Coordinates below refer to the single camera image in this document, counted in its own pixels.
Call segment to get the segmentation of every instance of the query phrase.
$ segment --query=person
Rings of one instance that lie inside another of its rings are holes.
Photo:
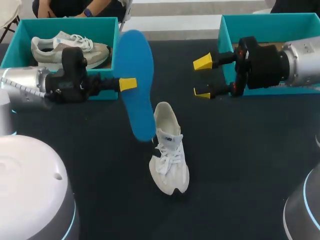
[[[320,17],[319,0],[276,0],[272,14],[279,13],[316,13]]]
[[[37,18],[117,17],[122,22],[126,7],[119,0],[34,0]]]

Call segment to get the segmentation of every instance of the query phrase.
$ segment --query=cable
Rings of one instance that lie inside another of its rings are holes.
[[[26,92],[28,94],[35,95],[35,96],[43,98],[43,99],[48,97],[48,94],[45,93],[45,92],[40,92],[40,91],[34,90],[34,89],[30,88],[30,87],[22,86],[21,84],[16,83],[14,81],[11,81],[11,80],[9,80],[7,78],[4,78],[4,77],[1,77],[1,81],[0,82],[3,82],[4,84],[8,84],[10,86],[13,86],[13,87],[19,89],[20,91]]]

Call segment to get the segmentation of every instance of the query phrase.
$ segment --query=shoe tongue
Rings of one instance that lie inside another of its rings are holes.
[[[81,42],[75,42],[73,40],[66,40],[63,38],[55,37],[53,39],[53,48],[55,49],[59,44],[64,44],[70,47],[81,47]]]
[[[174,151],[180,145],[182,138],[184,137],[182,134],[178,136],[171,135],[162,131],[160,128],[156,130],[156,136],[158,138],[158,142],[163,144],[165,148]]]

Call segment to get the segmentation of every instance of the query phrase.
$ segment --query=shoelace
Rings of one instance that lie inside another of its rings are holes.
[[[80,48],[83,52],[89,52],[94,48],[94,42],[86,37],[82,37],[77,34],[72,34],[70,38],[74,39],[75,42],[82,43]]]
[[[170,151],[162,143],[159,143],[156,149],[161,152],[161,158],[155,166],[155,170],[162,175],[166,175],[172,164],[181,163],[181,144],[175,151]]]

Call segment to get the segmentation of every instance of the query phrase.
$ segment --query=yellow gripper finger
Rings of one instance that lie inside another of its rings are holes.
[[[199,89],[199,88],[193,88],[194,91],[194,95],[197,97],[202,97],[202,98],[206,98],[206,99],[211,99],[211,93],[210,91],[204,90],[204,89]]]
[[[120,92],[129,90],[129,89],[135,89],[138,87],[137,79],[136,78],[120,78],[119,79],[119,87]]]
[[[210,52],[193,62],[194,70],[212,69],[212,57]]]

